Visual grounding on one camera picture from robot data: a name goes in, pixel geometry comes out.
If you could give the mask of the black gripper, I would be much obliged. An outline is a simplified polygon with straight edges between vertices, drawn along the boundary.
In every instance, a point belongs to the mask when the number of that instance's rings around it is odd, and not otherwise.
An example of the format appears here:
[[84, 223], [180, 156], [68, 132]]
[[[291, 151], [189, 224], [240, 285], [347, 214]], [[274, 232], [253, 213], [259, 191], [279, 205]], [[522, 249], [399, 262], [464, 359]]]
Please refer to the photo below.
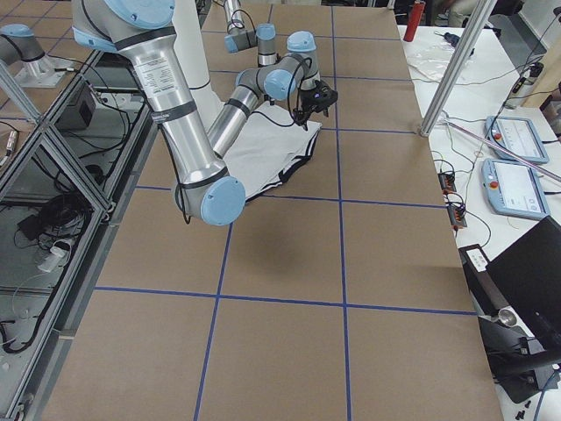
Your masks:
[[338, 92], [323, 80], [314, 80], [311, 89], [299, 90], [298, 98], [300, 106], [294, 109], [294, 123], [307, 132], [309, 115], [328, 115], [329, 108], [338, 100]]

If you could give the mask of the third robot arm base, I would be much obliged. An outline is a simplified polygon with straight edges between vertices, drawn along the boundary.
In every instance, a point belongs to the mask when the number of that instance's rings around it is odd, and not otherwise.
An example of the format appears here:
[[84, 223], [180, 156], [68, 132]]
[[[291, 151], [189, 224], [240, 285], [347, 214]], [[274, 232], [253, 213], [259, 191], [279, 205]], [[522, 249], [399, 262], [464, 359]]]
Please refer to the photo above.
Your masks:
[[56, 88], [67, 66], [62, 59], [49, 56], [33, 30], [24, 24], [1, 27], [1, 62], [6, 66], [22, 63], [15, 80], [23, 88]]

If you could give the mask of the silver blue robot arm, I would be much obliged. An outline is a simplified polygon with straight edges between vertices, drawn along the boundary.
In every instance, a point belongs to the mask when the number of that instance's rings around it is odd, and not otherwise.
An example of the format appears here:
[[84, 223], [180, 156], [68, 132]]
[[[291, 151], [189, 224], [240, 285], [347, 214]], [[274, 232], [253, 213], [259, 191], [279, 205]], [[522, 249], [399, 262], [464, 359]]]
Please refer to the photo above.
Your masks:
[[185, 218], [228, 225], [245, 207], [245, 188], [224, 156], [247, 120], [266, 100], [284, 101], [294, 125], [326, 113], [337, 92], [319, 74], [311, 32], [292, 33], [278, 55], [271, 24], [246, 28], [236, 1], [224, 3], [225, 44], [236, 53], [258, 51], [222, 107], [213, 103], [201, 25], [192, 1], [74, 1], [75, 41], [124, 56], [133, 66], [162, 130], [176, 177], [174, 200]]
[[228, 53], [235, 54], [256, 47], [260, 68], [279, 62], [274, 24], [255, 25], [239, 1], [224, 1], [223, 8], [226, 22], [224, 45]]

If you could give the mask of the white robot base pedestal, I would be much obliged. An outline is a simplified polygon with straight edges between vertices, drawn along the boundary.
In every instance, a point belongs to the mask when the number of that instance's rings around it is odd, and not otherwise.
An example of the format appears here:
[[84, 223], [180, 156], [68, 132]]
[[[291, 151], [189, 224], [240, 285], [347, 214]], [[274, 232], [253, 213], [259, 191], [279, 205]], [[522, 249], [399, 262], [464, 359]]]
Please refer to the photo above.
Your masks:
[[218, 116], [224, 103], [211, 87], [201, 26], [194, 0], [175, 2], [173, 24], [177, 33], [174, 50], [203, 124], [209, 127]]

